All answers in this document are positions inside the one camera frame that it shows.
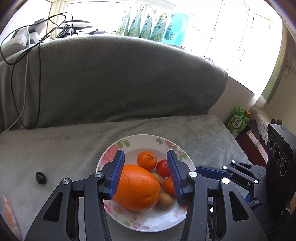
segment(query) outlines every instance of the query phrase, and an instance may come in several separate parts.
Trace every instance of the bright window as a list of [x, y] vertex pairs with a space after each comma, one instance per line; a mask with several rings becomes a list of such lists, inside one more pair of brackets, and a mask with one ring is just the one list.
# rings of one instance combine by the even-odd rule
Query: bright window
[[[115, 32], [126, 8], [125, 0], [79, 2], [69, 0], [74, 18], [94, 28]], [[264, 0], [143, 0], [163, 10], [187, 9], [190, 20], [182, 46], [211, 58], [229, 76], [259, 96], [275, 66], [282, 21]]]
[[68, 4], [67, 12], [91, 22], [93, 29], [116, 32], [125, 7], [123, 2], [81, 2]]
[[[48, 18], [52, 3], [46, 0], [28, 0], [24, 5], [13, 15], [3, 32], [0, 35], [0, 43], [3, 39], [15, 29], [33, 24], [35, 21]], [[46, 28], [41, 32], [41, 36], [46, 34]]]

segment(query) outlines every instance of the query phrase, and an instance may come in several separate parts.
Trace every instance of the sofa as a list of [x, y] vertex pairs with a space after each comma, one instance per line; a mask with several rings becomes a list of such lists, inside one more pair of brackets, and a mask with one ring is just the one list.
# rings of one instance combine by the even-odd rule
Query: sofa
[[[7, 60], [13, 62], [19, 54]], [[129, 135], [164, 137], [179, 145], [195, 166], [221, 168], [231, 160], [249, 163], [223, 123], [208, 115], [228, 79], [211, 60], [173, 46], [111, 35], [54, 39], [41, 44], [40, 55], [36, 128], [25, 130], [18, 121], [0, 139], [0, 195], [10, 201], [23, 237], [62, 179], [87, 178], [106, 148]], [[12, 79], [19, 111], [25, 66], [23, 58]], [[17, 119], [11, 70], [0, 62], [1, 131]], [[34, 48], [22, 115], [28, 127], [38, 112], [38, 76], [38, 48]], [[45, 185], [36, 182], [38, 171], [46, 175]], [[83, 199], [79, 205], [80, 240], [85, 240]], [[113, 240], [177, 241], [184, 226], [182, 222], [162, 232], [140, 233], [106, 216]]]

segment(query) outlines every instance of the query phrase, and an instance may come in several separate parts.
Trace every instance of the cherry tomato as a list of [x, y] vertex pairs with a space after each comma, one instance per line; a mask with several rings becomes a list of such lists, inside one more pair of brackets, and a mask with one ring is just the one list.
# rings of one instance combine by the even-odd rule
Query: cherry tomato
[[166, 159], [163, 159], [157, 163], [156, 172], [161, 177], [169, 177], [170, 176], [170, 171], [168, 170], [168, 164], [166, 162]]

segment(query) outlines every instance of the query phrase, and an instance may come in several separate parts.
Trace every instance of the white plate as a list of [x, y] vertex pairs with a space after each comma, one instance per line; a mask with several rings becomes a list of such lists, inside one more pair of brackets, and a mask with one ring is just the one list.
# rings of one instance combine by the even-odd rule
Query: white plate
[[[101, 156], [96, 171], [101, 171], [105, 163], [112, 161], [120, 149], [124, 151], [125, 163], [135, 165], [142, 151], [152, 151], [160, 161], [166, 159], [169, 150], [175, 150], [179, 160], [195, 171], [193, 162], [179, 146], [165, 138], [146, 134], [128, 136], [114, 142]], [[113, 199], [104, 200], [104, 207], [114, 220], [129, 229], [141, 232], [158, 232], [172, 228], [185, 219], [187, 212], [187, 206], [180, 206], [177, 198], [174, 198], [173, 205], [167, 210], [154, 206], [149, 210], [134, 212], [123, 208]]]

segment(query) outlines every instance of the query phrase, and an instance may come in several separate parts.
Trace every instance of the large orange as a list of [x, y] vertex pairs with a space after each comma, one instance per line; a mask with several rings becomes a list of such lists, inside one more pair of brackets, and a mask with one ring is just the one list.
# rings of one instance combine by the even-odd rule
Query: large orange
[[125, 164], [113, 198], [124, 208], [143, 211], [153, 207], [161, 187], [153, 175], [142, 167]]
[[143, 151], [137, 157], [138, 166], [146, 169], [147, 171], [152, 171], [156, 167], [157, 158], [151, 151]]

